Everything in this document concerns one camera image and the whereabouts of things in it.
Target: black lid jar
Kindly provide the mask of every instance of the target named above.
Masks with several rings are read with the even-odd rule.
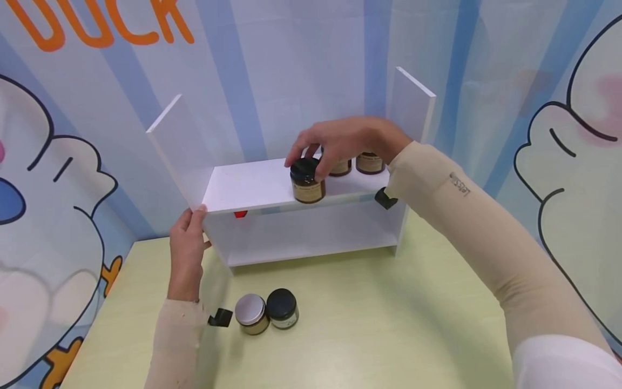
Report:
[[[316,203],[326,196],[326,183],[315,180],[317,158],[300,158],[290,168],[294,198],[304,204]]]
[[[329,176],[332,177],[342,177],[347,173],[352,171],[352,160],[349,159],[347,161],[339,161],[333,169],[328,173]]]
[[[379,174],[384,171],[384,161],[371,151],[363,151],[356,157],[356,170],[363,174]]]
[[[288,329],[298,321],[296,297],[284,288],[273,291],[266,301],[266,310],[274,327]]]

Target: light green table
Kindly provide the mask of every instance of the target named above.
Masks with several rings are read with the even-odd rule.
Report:
[[[246,293],[297,297],[289,330],[207,327],[199,374],[215,388],[509,388],[503,313],[443,236],[410,214],[404,248],[240,268],[208,252],[202,301],[233,310]],[[169,277],[167,238],[134,244],[62,389],[142,388]]]

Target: orange text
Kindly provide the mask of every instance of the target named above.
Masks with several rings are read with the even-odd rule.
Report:
[[[46,0],[30,1],[35,3],[41,14],[45,17],[45,20],[50,25],[50,30],[52,32],[48,37],[44,37],[41,34],[24,8],[19,4],[18,0],[6,0],[9,7],[11,7],[28,34],[32,37],[32,40],[34,40],[41,50],[53,52],[63,47],[65,44],[65,31],[63,31],[63,27],[60,25],[58,17],[54,14],[54,11],[50,5]],[[98,35],[90,35],[85,30],[69,0],[56,1],[67,18],[67,21],[73,28],[73,31],[86,45],[100,49],[102,47],[108,47],[114,43],[114,35],[112,30],[96,0],[84,1],[91,12],[91,17],[99,28]],[[152,45],[160,40],[160,34],[157,31],[130,31],[119,13],[117,0],[104,0],[104,3],[106,4],[106,10],[108,11],[113,27],[119,32],[119,35],[121,35],[121,37],[129,43],[134,45]],[[158,21],[160,32],[162,33],[164,40],[168,43],[173,43],[175,40],[167,20],[167,16],[170,16],[185,41],[190,44],[194,43],[194,37],[192,36],[188,25],[186,25],[181,12],[179,12],[179,9],[177,8],[177,0],[151,0],[151,8],[153,8],[155,18]]]

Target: orange duck foot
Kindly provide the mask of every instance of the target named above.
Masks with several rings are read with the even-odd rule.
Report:
[[[50,350],[45,356],[45,361],[49,363],[52,368],[45,374],[41,386],[39,389],[56,389],[63,382],[69,366],[71,366],[73,360],[78,354],[80,346],[84,338],[77,337],[69,345],[68,349],[65,349],[59,345]]]
[[[113,262],[110,264],[110,268],[107,268],[106,265],[101,267],[101,277],[106,281],[106,289],[104,289],[104,298],[108,297],[108,293],[110,293],[110,289],[113,287],[114,280],[119,275],[121,271],[121,263],[123,262],[123,258],[118,255]]]

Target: person's left hand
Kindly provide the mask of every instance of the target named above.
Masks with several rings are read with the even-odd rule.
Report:
[[[192,212],[186,209],[170,229],[170,281],[167,299],[198,301],[203,276],[203,251],[211,247],[203,241],[205,205]]]

